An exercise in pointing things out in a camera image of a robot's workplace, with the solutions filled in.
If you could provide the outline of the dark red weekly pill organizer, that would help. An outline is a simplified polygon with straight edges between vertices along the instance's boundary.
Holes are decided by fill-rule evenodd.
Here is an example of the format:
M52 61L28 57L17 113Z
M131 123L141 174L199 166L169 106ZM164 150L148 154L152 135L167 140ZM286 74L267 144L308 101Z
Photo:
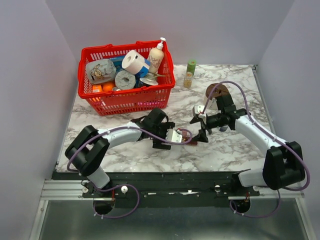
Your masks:
M190 137L189 132L186 131L185 129L178 128L176 131L182 135L182 142L183 142L183 143L190 140L190 141L187 143L188 146L197 146L197 145L198 145L198 142L197 142L197 141L191 140L192 138Z

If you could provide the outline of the white pill bottle blue label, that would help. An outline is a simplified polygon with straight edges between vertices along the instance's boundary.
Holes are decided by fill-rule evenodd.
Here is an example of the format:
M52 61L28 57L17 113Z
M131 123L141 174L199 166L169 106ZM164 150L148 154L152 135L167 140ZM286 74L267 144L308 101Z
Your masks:
M219 128L219 131L220 132L225 132L229 127L226 125L226 126L222 126Z

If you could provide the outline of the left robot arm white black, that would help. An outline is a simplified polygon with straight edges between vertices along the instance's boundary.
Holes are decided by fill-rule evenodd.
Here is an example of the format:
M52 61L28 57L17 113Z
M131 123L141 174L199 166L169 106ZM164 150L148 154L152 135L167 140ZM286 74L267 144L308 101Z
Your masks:
M76 170L94 184L93 191L101 198L111 191L110 177L101 167L101 162L108 149L129 143L152 138L154 149L169 150L168 143L181 143L182 135L174 130L174 122L159 108L148 115L135 118L120 127L97 130L92 125L82 129L68 146L65 156Z

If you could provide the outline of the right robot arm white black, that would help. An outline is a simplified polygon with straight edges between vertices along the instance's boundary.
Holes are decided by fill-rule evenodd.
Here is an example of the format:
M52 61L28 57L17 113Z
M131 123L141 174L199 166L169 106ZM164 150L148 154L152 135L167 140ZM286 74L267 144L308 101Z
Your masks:
M207 143L207 134L211 134L212 129L228 127L245 136L265 155L262 168L236 174L236 180L230 183L234 195L241 196L253 186L279 190L305 179L302 149L297 142L287 142L272 134L246 109L238 109L230 94L219 96L215 101L219 112L214 115L208 115L203 105L193 107L190 123L200 123L200 130L192 140Z

